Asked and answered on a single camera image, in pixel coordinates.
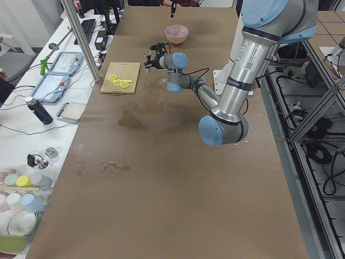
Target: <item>hand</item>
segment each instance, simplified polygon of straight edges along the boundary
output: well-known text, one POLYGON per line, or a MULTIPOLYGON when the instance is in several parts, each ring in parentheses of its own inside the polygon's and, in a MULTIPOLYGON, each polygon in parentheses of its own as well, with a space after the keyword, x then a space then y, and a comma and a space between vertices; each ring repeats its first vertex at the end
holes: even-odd
POLYGON ((2 70, 2 69, 0 70, 0 78, 2 78, 4 80, 6 80, 6 78, 7 78, 6 72, 4 70, 2 70))

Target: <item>gray chair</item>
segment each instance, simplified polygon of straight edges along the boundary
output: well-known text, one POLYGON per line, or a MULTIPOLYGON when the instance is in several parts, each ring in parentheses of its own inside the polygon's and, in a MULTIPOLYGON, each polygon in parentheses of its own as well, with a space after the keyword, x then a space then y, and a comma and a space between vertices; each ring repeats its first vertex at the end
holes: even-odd
POLYGON ((12 35, 0 33, 0 52, 2 50, 1 44, 8 46, 14 52, 6 52, 0 56, 0 67, 6 72, 6 81, 12 82, 22 76, 32 64, 36 55, 19 53, 13 46, 6 43, 4 38, 11 39, 12 35))

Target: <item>cutting board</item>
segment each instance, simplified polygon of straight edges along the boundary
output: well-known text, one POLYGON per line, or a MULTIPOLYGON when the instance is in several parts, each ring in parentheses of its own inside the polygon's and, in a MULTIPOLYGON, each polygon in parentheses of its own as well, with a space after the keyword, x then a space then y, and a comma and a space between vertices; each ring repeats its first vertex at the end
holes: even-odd
POLYGON ((124 94, 134 94, 136 83, 139 76, 140 63, 131 62, 110 62, 107 74, 104 78, 101 93, 124 93, 124 94), (114 86, 112 82, 108 81, 111 74, 117 75, 118 79, 132 80, 127 88, 121 88, 119 86, 114 86))

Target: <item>sticker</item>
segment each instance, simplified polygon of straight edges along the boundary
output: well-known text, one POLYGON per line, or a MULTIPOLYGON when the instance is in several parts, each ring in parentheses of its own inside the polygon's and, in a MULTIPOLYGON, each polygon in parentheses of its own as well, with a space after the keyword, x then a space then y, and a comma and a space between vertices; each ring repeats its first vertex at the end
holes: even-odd
POLYGON ((236 57, 235 63, 239 64, 241 62, 241 60, 244 57, 244 53, 246 52, 246 49, 247 49, 247 45, 245 43, 242 43, 242 45, 239 48, 239 51, 237 53, 237 57, 236 57))
POLYGON ((264 49, 259 47, 253 47, 247 60, 241 62, 241 67, 252 72, 255 71, 255 69, 261 61, 261 56, 263 55, 263 52, 264 49))

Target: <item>white plate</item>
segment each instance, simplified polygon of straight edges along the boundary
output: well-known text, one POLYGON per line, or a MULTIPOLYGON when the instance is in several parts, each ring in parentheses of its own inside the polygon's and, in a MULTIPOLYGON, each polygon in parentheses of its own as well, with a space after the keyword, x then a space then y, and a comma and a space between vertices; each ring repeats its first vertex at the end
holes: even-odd
POLYGON ((36 223, 36 213, 29 213, 22 210, 11 218, 8 224, 8 232, 11 235, 25 236, 34 229, 36 223))

